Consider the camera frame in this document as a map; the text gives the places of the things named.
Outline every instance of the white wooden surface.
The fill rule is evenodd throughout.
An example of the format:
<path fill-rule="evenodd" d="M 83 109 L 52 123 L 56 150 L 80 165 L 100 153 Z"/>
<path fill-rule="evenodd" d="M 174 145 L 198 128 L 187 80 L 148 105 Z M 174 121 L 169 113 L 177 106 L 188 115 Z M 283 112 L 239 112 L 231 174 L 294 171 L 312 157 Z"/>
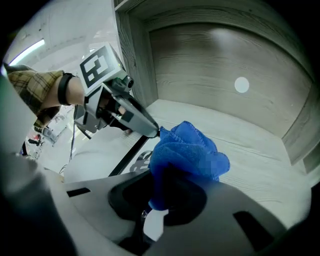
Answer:
<path fill-rule="evenodd" d="M 256 200 L 286 227 L 308 213 L 311 182 L 301 162 L 290 165 L 280 138 L 239 118 L 190 104 L 158 99 L 148 111 L 166 129 L 186 120 L 212 139 L 231 164 L 220 181 Z M 65 168 L 65 182 L 107 177 L 138 139 L 136 133 L 124 135 L 112 128 L 99 131 Z M 152 150 L 153 145 L 146 147 Z"/>

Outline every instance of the wire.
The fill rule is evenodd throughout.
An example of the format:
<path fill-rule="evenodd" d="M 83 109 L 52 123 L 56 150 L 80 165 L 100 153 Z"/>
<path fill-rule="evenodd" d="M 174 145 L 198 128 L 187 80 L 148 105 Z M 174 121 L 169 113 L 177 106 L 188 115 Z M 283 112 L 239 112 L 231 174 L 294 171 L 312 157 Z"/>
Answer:
<path fill-rule="evenodd" d="M 68 165 L 68 164 L 65 164 L 65 165 L 61 168 L 61 170 L 59 171 L 59 174 L 62 174 L 62 173 L 64 172 L 63 169 L 66 168 L 67 165 Z"/>
<path fill-rule="evenodd" d="M 73 121 L 73 133 L 72 133 L 72 141 L 71 141 L 71 149 L 70 149 L 70 158 L 69 163 L 72 160 L 72 151 L 74 150 L 74 144 L 75 144 L 75 131 L 76 131 L 76 124 L 75 121 Z"/>

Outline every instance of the ceiling light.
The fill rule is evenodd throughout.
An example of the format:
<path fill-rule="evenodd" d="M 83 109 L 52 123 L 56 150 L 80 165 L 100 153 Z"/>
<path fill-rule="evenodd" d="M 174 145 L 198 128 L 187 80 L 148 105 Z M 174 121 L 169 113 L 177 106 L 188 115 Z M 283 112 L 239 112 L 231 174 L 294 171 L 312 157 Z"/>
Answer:
<path fill-rule="evenodd" d="M 25 49 L 23 52 L 21 52 L 13 61 L 10 62 L 9 66 L 13 66 L 18 64 L 24 57 L 32 53 L 34 50 L 38 49 L 40 46 L 43 46 L 45 44 L 45 40 L 41 39 L 39 42 L 36 42 L 35 44 L 31 45 L 29 48 Z"/>

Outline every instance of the plaid sleeve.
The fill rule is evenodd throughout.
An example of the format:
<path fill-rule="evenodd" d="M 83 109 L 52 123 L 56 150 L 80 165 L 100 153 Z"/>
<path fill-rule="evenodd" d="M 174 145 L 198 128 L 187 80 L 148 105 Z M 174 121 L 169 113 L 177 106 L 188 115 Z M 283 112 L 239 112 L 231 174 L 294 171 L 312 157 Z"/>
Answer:
<path fill-rule="evenodd" d="M 51 87 L 63 71 L 36 72 L 33 70 L 14 71 L 8 74 L 10 82 L 18 92 L 22 100 L 29 106 L 37 116 L 35 126 L 46 126 L 50 120 L 59 112 L 60 107 L 50 107 L 40 110 Z"/>

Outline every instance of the blue cloth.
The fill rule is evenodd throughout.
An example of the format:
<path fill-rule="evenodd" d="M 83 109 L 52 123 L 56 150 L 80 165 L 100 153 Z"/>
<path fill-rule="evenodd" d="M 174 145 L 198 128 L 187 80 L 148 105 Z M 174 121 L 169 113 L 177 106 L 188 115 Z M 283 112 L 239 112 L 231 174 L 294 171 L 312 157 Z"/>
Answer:
<path fill-rule="evenodd" d="M 230 169 L 228 157 L 218 152 L 214 142 L 190 122 L 183 121 L 170 131 L 161 127 L 160 142 L 154 147 L 149 164 L 154 178 L 154 193 L 149 205 L 155 210 L 165 210 L 163 173 L 170 164 L 214 181 L 219 181 L 219 176 Z"/>

